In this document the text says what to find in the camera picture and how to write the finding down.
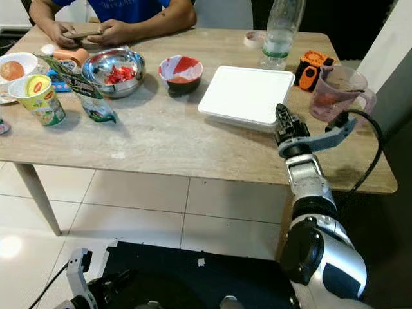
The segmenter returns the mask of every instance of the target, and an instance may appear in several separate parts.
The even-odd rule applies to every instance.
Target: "black mat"
[[[133,309],[156,300],[165,309],[216,309],[225,295],[235,295],[245,309],[292,308],[293,288],[274,261],[120,241],[108,252],[104,276],[138,270],[110,308]],[[204,267],[199,259],[205,260]]]

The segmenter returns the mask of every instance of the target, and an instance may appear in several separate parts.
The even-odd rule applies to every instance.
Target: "white tile floor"
[[[274,257],[286,188],[61,167],[36,170],[63,235],[53,235],[13,164],[0,162],[0,308],[28,308],[78,247],[93,251],[86,279],[98,277],[105,249],[117,239]],[[61,276],[36,308],[52,309],[70,297]]]

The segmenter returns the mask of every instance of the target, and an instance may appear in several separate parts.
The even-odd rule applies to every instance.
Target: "wooden tabletop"
[[[75,27],[90,31],[97,25]],[[67,118],[53,127],[42,127],[20,104],[1,106],[0,115],[12,129],[0,137],[0,160],[288,185],[272,136],[208,121],[197,110],[218,66],[257,68],[261,51],[243,45],[244,34],[245,30],[198,28],[134,45],[132,49],[146,59],[147,76],[131,96],[109,100],[118,115],[117,124],[89,119],[72,93],[59,94]],[[34,27],[9,52],[38,52],[50,42]],[[294,71],[306,50],[336,57],[326,35],[299,33],[286,69]],[[194,93],[171,98],[160,82],[158,65],[178,54],[201,60],[204,73]],[[288,107],[306,121],[312,135],[318,135],[325,123],[310,115],[310,97],[311,93],[294,87]],[[348,190],[368,168],[376,149],[376,138],[367,127],[352,133],[339,147],[317,155],[332,187]],[[396,189],[383,156],[360,191]]]

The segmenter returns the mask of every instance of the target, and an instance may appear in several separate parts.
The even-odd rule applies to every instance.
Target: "plastic water bottle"
[[[299,29],[305,0],[274,0],[267,25],[263,56],[263,69],[284,70],[286,59]]]

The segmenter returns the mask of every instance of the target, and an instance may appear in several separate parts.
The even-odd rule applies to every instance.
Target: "stainless steel bowl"
[[[127,66],[136,71],[136,76],[118,84],[105,84],[113,66],[121,68]],[[127,48],[113,48],[102,51],[87,59],[82,67],[84,78],[90,81],[99,92],[110,98],[124,98],[142,83],[145,75],[144,58],[137,52]]]

